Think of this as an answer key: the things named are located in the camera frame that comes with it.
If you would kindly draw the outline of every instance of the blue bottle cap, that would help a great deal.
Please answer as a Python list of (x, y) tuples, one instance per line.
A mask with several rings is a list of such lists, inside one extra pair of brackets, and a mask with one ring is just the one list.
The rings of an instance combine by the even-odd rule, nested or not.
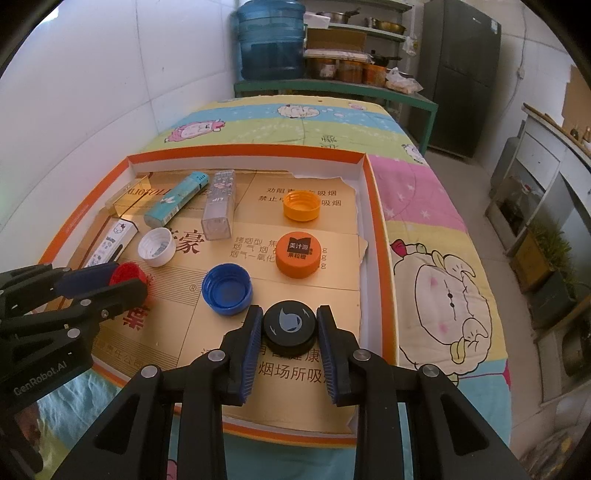
[(205, 275), (201, 294), (214, 312), (235, 315), (252, 302), (251, 277), (240, 265), (217, 265)]

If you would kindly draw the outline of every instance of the pink stripe on bedsheet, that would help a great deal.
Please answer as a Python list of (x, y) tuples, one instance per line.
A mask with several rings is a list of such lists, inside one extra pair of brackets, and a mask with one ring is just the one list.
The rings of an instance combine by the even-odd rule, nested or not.
[(430, 167), (368, 155), (386, 220), (442, 226), (466, 232), (462, 217)]

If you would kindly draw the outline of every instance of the table leg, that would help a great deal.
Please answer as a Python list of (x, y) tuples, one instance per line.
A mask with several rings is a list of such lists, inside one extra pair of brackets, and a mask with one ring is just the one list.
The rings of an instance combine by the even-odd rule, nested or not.
[(433, 125), (435, 124), (435, 115), (436, 111), (430, 110), (429, 117), (427, 119), (427, 125), (425, 125), (425, 130), (423, 132), (423, 138), (421, 139), (421, 145), (419, 146), (419, 152), (421, 155), (424, 155), (427, 151), (427, 146), (429, 145), (429, 139), (431, 138), (431, 132), (433, 131)]

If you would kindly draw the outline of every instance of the colorful bedsheet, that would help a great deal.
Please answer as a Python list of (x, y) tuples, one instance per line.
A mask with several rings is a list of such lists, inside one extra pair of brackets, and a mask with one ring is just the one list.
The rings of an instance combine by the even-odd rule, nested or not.
[[(438, 365), (508, 444), (507, 355), (484, 269), (445, 189), (385, 110), (373, 103), (312, 96), (227, 100), (192, 113), (145, 150), (224, 143), (313, 145), (368, 155), (394, 268), (400, 364)], [(115, 393), (116, 388), (87, 372), (40, 401), (42, 478), (48, 478)], [(408, 442), (405, 450), (410, 451)], [(226, 456), (230, 479), (343, 479), (352, 478), (355, 451), (226, 436)], [(170, 458), (174, 479), (173, 449)], [(410, 462), (405, 462), (405, 473), (410, 478)]]

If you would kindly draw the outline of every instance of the teal box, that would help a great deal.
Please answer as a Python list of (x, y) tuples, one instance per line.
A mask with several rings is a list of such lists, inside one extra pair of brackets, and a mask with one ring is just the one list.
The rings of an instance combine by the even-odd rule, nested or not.
[(144, 222), (152, 228), (164, 226), (209, 182), (209, 176), (194, 171), (144, 215)]

